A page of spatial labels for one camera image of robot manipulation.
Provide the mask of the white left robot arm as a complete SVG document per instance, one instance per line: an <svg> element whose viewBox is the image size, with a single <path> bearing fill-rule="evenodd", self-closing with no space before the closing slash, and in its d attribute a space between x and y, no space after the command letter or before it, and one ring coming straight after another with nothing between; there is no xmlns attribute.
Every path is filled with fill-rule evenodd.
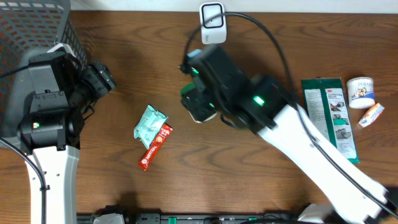
<svg viewBox="0 0 398 224"><path fill-rule="evenodd" d="M98 61L79 71L68 60L42 62L15 86L22 114L17 126L27 154L32 223L76 223L80 134L95 103L116 88Z"/></svg>

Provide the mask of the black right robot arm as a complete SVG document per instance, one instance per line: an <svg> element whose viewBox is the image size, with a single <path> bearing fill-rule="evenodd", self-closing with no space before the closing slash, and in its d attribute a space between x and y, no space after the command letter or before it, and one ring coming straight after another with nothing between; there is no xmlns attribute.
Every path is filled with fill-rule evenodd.
<svg viewBox="0 0 398 224"><path fill-rule="evenodd" d="M230 119L229 126L248 128L284 153L319 187L345 223L378 223L383 215L397 216L390 191L350 163L277 80L267 76L206 80L196 75L180 96L197 123L221 113Z"/></svg>

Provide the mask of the orange snack packet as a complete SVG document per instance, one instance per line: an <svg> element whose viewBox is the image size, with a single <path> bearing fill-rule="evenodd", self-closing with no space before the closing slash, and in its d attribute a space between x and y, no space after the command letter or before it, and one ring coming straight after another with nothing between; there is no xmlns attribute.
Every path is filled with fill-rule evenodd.
<svg viewBox="0 0 398 224"><path fill-rule="evenodd" d="M372 106L368 111L364 114L364 116L359 120L358 124L365 128L375 122L377 118L382 114L384 111L384 107L380 103L376 103Z"/></svg>

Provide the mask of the green 3M package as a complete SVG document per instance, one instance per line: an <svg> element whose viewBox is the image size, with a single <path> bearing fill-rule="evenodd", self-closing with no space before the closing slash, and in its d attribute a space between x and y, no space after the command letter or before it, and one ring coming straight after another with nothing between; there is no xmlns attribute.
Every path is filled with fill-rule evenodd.
<svg viewBox="0 0 398 224"><path fill-rule="evenodd" d="M341 79L306 79L301 84L310 121L345 158L360 163Z"/></svg>

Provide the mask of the light green crinkled pouch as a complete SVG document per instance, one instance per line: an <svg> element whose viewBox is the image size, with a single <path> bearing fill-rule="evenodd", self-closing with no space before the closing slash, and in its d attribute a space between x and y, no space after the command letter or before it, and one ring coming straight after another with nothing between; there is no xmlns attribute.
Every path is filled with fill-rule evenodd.
<svg viewBox="0 0 398 224"><path fill-rule="evenodd" d="M148 105L140 121L134 128L134 138L139 139L145 148L149 149L157 133L168 118L168 116L157 111L153 106Z"/></svg>

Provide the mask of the red stick sachet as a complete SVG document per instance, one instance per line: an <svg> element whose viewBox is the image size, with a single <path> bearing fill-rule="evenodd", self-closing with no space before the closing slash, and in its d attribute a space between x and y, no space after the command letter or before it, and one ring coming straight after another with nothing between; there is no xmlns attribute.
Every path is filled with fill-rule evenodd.
<svg viewBox="0 0 398 224"><path fill-rule="evenodd" d="M147 170L149 168L149 165L152 162L153 158L158 153L165 140L170 136L172 131L173 128L167 123L162 125L160 131L151 143L150 148L147 150L143 158L139 161L139 167L141 169Z"/></svg>

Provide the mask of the white blue-label tub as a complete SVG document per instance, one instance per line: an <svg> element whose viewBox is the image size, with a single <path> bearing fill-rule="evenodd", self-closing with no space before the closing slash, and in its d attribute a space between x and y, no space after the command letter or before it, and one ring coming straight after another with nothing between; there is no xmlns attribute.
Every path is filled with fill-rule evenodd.
<svg viewBox="0 0 398 224"><path fill-rule="evenodd" d="M374 80L369 77L352 78L346 83L348 89L349 107L366 109L376 104Z"/></svg>

